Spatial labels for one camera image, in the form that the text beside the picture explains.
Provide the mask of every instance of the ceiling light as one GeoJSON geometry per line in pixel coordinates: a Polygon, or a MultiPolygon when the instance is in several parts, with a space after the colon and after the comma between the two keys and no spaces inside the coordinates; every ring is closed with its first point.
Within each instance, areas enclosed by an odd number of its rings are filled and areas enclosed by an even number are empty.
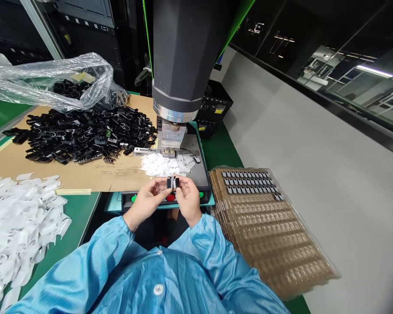
{"type": "Polygon", "coordinates": [[[378,70],[375,70],[373,68],[369,68],[369,67],[366,67],[363,65],[357,65],[357,68],[359,68],[360,70],[366,71],[366,72],[370,72],[370,73],[382,76],[382,77],[387,77],[387,78],[393,77],[393,74],[381,72],[381,71],[378,71],[378,70]]]}

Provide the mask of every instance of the white plastic part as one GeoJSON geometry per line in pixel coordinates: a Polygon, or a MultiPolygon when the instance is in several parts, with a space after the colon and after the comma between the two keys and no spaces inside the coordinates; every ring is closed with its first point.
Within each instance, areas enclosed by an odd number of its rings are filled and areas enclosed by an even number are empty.
{"type": "Polygon", "coordinates": [[[189,173],[195,164],[194,158],[188,155],[179,155],[177,159],[173,159],[165,158],[161,154],[146,154],[141,158],[141,170],[152,177],[189,173]]]}
{"type": "Polygon", "coordinates": [[[35,174],[34,172],[31,172],[29,174],[20,174],[16,177],[16,180],[20,181],[20,180],[26,180],[26,179],[30,179],[31,176],[35,174]]]}
{"type": "Polygon", "coordinates": [[[32,175],[21,174],[18,181],[0,177],[0,301],[4,287],[13,288],[3,311],[17,301],[34,264],[44,259],[49,243],[55,244],[57,235],[63,237],[72,221],[63,211],[67,200],[55,193],[59,176],[43,181],[32,175]]]}
{"type": "Polygon", "coordinates": [[[61,238],[63,238],[63,236],[66,234],[67,229],[69,228],[69,226],[71,225],[72,220],[70,218],[64,220],[61,223],[61,226],[59,227],[59,229],[57,230],[57,234],[61,236],[61,238]]]}
{"type": "Polygon", "coordinates": [[[0,314],[4,313],[9,307],[17,302],[21,293],[21,287],[11,289],[3,299],[1,304],[0,314]]]}
{"type": "Polygon", "coordinates": [[[52,177],[43,178],[43,180],[57,180],[58,178],[60,178],[60,176],[59,175],[55,175],[55,176],[52,176],[52,177]]]}

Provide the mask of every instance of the label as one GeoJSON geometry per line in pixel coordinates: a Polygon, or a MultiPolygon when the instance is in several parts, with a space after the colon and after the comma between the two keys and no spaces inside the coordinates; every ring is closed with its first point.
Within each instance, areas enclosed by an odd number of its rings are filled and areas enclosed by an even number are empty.
{"type": "Polygon", "coordinates": [[[181,127],[179,131],[171,131],[171,130],[164,130],[163,131],[163,139],[169,139],[169,140],[182,140],[183,135],[185,134],[185,127],[181,127]]]}

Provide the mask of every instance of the pile of black plastic parts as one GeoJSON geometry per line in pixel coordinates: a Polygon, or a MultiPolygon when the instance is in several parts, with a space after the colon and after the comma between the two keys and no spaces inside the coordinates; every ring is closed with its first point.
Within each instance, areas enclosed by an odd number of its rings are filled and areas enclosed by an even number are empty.
{"type": "Polygon", "coordinates": [[[128,106],[67,114],[52,109],[48,114],[28,117],[30,130],[13,128],[3,134],[15,136],[17,144],[28,141],[31,148],[26,158],[39,163],[86,164],[103,159],[113,164],[121,151],[129,155],[135,147],[149,148],[157,134],[145,114],[128,106]]]}

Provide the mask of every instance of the metal frame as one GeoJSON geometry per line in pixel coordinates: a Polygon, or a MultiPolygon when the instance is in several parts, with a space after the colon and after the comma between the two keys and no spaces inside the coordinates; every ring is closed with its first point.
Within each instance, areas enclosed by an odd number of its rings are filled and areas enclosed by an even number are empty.
{"type": "Polygon", "coordinates": [[[26,13],[29,15],[32,23],[34,24],[36,30],[41,36],[44,44],[47,46],[49,53],[54,58],[54,60],[61,60],[64,58],[64,54],[61,48],[51,32],[47,22],[39,11],[35,0],[20,0],[26,13]]]}

